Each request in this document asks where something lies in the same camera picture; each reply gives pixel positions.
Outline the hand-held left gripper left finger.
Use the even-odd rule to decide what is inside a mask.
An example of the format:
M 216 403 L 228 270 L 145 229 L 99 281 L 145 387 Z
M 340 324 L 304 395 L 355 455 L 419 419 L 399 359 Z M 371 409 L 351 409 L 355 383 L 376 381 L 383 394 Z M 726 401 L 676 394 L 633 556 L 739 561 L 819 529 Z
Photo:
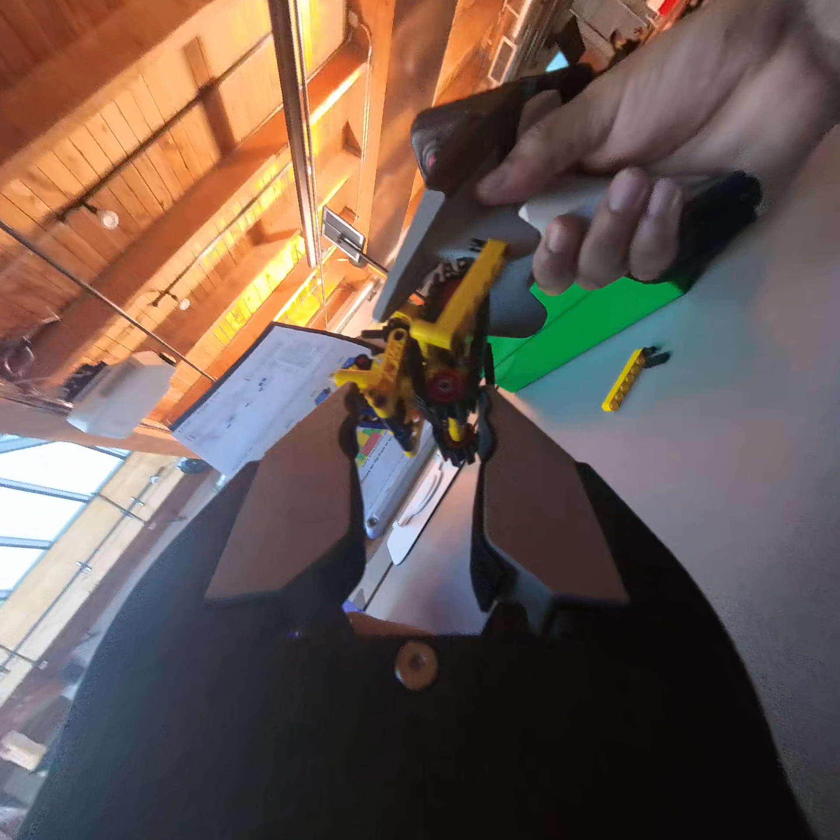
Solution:
M 208 601 L 343 608 L 366 564 L 359 395 L 357 386 L 341 386 L 266 452 L 206 589 Z

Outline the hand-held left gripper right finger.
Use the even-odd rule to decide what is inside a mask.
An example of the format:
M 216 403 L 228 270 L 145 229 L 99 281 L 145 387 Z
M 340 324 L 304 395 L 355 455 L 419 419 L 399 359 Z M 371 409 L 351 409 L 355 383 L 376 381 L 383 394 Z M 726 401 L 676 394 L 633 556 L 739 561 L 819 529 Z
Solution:
M 577 462 L 495 388 L 478 402 L 469 578 L 487 616 L 509 606 L 532 632 L 631 599 Z

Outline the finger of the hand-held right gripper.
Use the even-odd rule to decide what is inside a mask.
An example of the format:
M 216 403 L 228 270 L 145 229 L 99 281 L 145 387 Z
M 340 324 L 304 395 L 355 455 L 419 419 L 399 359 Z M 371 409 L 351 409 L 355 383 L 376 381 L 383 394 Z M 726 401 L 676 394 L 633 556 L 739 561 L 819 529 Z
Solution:
M 375 302 L 373 319 L 390 319 L 432 270 L 444 236 L 448 200 L 440 191 L 425 190 L 393 266 Z

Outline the yellow black lego vehicle model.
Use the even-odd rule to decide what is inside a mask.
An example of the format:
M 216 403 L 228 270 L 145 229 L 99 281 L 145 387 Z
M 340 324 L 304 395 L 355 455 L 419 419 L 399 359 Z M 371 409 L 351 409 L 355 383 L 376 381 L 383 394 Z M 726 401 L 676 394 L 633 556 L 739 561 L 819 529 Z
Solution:
M 456 467 L 472 464 L 479 453 L 481 394 L 495 382 L 490 292 L 453 352 L 418 342 L 412 327 L 416 320 L 437 320 L 478 254 L 434 268 L 382 329 L 364 334 L 382 342 L 378 353 L 357 356 L 333 376 L 337 386 L 354 386 L 358 426 L 385 428 L 412 457 L 428 428 L 440 454 Z

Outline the person's right hand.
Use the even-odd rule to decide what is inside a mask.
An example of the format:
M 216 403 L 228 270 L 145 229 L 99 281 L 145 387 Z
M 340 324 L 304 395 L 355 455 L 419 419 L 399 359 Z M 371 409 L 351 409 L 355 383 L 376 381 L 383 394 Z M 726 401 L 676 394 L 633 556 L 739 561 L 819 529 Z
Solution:
M 558 296 L 657 280 L 676 258 L 678 177 L 746 172 L 782 195 L 838 125 L 838 52 L 838 2 L 709 2 L 572 101 L 535 98 L 478 196 L 523 203 L 572 171 L 610 176 L 590 223 L 549 222 L 535 282 Z

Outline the hanging grey panel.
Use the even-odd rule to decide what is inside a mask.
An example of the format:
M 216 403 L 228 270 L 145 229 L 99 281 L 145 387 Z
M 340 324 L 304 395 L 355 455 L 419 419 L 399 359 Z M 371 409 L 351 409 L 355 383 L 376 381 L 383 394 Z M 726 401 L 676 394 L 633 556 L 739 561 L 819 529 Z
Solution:
M 366 237 L 328 206 L 322 209 L 321 234 L 357 267 L 367 265 Z

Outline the white stand base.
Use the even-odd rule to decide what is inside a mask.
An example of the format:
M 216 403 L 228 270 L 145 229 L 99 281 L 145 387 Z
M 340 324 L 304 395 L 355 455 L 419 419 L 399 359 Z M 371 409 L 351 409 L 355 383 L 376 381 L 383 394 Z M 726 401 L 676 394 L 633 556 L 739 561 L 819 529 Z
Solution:
M 401 564 L 412 551 L 458 473 L 459 467 L 440 453 L 429 459 L 388 533 L 385 544 L 393 565 Z

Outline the printed instruction sheet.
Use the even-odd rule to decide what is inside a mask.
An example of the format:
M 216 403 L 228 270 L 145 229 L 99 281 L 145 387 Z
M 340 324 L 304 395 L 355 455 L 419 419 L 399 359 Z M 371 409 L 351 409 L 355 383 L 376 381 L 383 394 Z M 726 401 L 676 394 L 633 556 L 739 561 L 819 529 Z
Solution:
M 378 350 L 342 335 L 272 323 L 173 423 L 174 438 L 233 478 L 331 396 L 334 373 L 363 354 Z M 375 538 L 399 505 L 396 484 L 410 460 L 383 427 L 358 426 L 356 436 L 365 529 Z

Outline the green plastic bin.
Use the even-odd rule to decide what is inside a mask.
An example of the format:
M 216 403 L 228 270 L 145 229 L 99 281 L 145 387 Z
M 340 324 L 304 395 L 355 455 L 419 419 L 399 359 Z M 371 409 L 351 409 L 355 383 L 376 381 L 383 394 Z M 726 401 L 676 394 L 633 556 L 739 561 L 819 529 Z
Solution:
M 547 317 L 526 339 L 493 338 L 496 383 L 509 392 L 541 379 L 612 336 L 682 297 L 688 286 L 624 277 L 600 290 L 572 286 L 550 296 L 532 286 Z

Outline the white ceiling box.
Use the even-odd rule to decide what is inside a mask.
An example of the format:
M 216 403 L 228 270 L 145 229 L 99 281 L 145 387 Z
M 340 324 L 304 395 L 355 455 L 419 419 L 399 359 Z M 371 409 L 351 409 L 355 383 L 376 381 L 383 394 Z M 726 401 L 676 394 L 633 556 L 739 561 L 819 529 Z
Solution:
M 66 386 L 68 423 L 84 434 L 125 440 L 169 390 L 175 364 L 142 351 L 95 371 L 78 371 Z

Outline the skylight window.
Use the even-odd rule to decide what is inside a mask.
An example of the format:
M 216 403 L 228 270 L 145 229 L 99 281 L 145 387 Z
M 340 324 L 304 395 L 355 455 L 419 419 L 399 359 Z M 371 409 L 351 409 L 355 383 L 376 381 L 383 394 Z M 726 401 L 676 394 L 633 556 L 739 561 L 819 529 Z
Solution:
M 2 602 L 94 500 L 128 455 L 126 449 L 2 434 Z

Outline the metal ceiling rail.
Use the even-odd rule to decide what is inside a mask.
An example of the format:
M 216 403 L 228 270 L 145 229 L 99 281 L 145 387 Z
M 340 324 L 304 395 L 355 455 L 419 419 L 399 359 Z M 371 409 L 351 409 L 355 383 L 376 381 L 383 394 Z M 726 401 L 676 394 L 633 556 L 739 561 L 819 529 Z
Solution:
M 295 1 L 268 1 L 268 9 L 306 256 L 312 269 L 320 269 L 319 200 L 301 16 Z

